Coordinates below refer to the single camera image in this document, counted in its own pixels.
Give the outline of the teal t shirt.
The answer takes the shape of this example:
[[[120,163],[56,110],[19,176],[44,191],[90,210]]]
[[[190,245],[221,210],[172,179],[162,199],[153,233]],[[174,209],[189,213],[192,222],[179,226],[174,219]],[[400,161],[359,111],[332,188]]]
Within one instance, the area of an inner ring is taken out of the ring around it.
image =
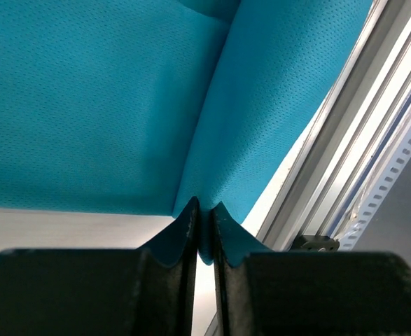
[[[370,1],[0,1],[0,207],[242,222]]]

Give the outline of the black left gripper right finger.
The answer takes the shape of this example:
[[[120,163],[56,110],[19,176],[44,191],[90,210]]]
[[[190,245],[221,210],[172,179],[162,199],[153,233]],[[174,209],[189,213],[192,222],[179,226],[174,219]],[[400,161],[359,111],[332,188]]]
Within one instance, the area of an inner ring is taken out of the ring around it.
[[[398,255],[274,252],[212,213],[222,335],[411,335],[411,269]]]

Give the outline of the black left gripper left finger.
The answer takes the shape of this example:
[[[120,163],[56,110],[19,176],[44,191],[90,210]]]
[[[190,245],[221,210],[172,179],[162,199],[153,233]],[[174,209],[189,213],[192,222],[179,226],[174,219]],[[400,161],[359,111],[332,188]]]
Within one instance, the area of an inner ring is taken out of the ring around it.
[[[0,335],[189,335],[199,202],[136,249],[0,251]]]

